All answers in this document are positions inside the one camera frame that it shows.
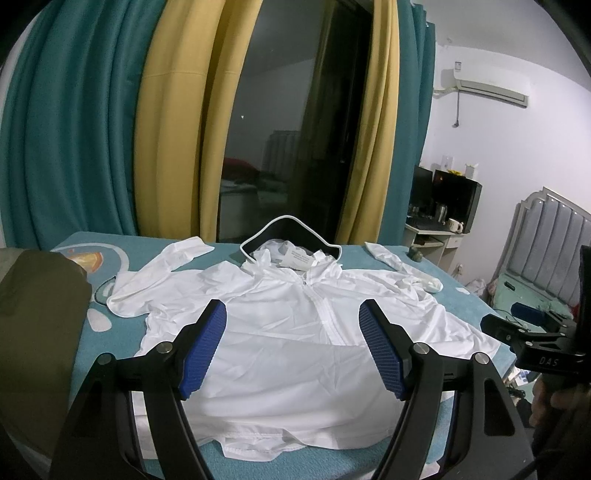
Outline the right hand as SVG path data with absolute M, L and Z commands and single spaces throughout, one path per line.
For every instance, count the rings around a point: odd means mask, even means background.
M 590 389 L 577 386 L 575 389 L 559 390 L 550 387 L 539 377 L 533 387 L 533 402 L 529 424 L 536 428 L 554 412 L 565 412 L 575 425 L 590 423 Z

